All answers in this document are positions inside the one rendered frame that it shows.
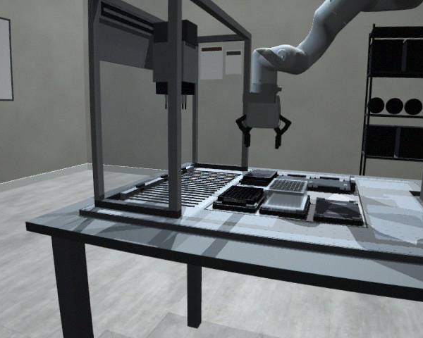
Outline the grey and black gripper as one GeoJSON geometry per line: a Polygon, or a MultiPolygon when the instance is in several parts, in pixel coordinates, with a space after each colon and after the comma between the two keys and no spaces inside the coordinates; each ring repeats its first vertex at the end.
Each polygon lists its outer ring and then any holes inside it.
{"type": "Polygon", "coordinates": [[[291,121],[281,115],[280,97],[276,95],[276,103],[248,103],[247,114],[236,120],[239,129],[244,134],[245,147],[250,146],[250,130],[252,128],[271,128],[276,132],[275,149],[281,146],[281,135],[290,127],[291,121]],[[242,121],[246,119],[245,128],[242,121]],[[281,120],[285,123],[284,128],[281,130],[279,127],[281,120]]]}

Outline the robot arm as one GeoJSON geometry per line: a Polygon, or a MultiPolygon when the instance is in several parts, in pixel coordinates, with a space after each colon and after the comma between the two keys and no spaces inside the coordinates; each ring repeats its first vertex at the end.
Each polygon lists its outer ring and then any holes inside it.
{"type": "Polygon", "coordinates": [[[243,94],[243,102],[275,104],[275,94],[282,90],[277,85],[277,71],[293,75],[305,72],[325,53],[336,35],[361,11],[407,10],[418,7],[422,2],[423,0],[326,0],[316,10],[312,29],[297,48],[281,45],[253,51],[252,92],[243,94]]]}

